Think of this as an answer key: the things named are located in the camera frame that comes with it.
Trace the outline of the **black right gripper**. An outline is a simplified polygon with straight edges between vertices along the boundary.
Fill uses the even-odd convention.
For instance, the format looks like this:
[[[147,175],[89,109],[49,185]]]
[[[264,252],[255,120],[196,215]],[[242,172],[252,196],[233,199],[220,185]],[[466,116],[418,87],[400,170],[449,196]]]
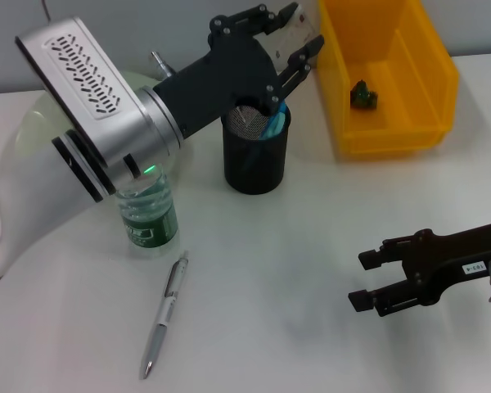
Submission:
[[[348,299],[357,312],[374,309],[386,316],[433,305],[451,286],[491,276],[491,224],[446,236],[426,229],[414,236],[385,239],[378,250],[364,251],[358,259],[365,270],[402,260],[407,280],[350,292]]]

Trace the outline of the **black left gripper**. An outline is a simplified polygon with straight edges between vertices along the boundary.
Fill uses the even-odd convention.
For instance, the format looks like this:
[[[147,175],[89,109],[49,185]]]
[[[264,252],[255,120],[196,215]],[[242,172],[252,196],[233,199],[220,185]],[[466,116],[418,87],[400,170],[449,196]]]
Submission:
[[[272,115],[307,78],[309,60],[324,46],[321,34],[293,52],[279,75],[254,38],[282,29],[298,6],[292,2],[274,13],[260,4],[211,20],[209,52],[154,87],[183,137],[189,138],[236,106],[251,106],[262,115]]]

